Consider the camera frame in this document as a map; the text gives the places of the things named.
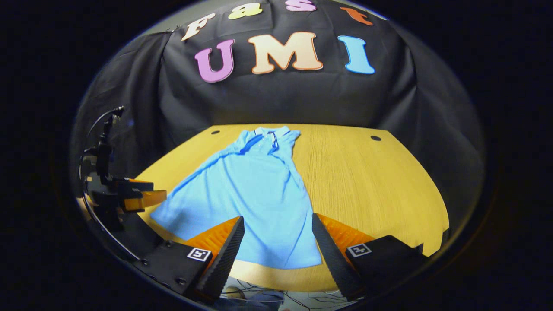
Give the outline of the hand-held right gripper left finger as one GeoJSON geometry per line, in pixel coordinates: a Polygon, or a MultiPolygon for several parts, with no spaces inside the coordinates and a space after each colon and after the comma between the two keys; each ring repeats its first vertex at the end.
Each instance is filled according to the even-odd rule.
{"type": "Polygon", "coordinates": [[[244,217],[233,217],[184,244],[164,240],[133,266],[178,295],[212,304],[225,287],[244,234],[244,217]]]}

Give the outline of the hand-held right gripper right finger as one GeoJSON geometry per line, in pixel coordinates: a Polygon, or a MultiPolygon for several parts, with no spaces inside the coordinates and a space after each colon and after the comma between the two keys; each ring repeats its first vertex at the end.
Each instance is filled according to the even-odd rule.
{"type": "Polygon", "coordinates": [[[330,274],[348,300],[375,298],[420,270],[430,258],[393,235],[374,238],[314,213],[312,232],[330,274]]]}

